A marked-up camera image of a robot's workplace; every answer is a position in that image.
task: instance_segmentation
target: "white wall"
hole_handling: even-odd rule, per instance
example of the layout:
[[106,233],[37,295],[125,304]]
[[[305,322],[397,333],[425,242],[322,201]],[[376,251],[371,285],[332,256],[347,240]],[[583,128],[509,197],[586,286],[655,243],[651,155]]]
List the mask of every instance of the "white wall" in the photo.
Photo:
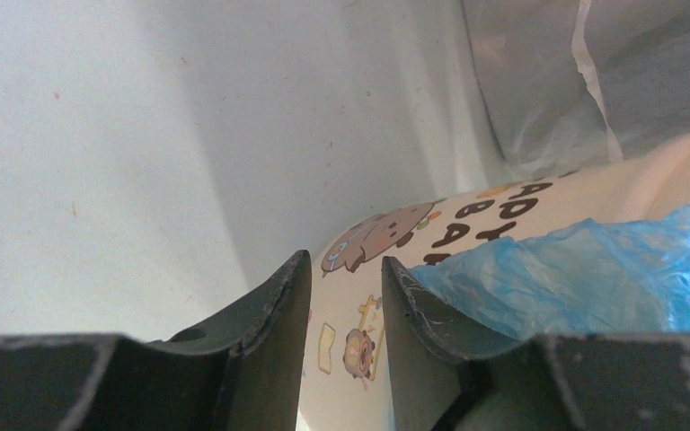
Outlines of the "white wall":
[[508,176],[457,2],[0,0],[0,332],[167,338]]

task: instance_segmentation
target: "crumpled plastic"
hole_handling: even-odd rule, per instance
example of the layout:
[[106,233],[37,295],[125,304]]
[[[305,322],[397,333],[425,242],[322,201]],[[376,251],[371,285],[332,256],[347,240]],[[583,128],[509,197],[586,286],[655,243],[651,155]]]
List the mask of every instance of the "crumpled plastic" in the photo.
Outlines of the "crumpled plastic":
[[504,158],[538,178],[690,133],[690,0],[464,0]]
[[690,332],[690,205],[660,221],[587,219],[543,237],[499,238],[411,273],[444,302],[515,339]]

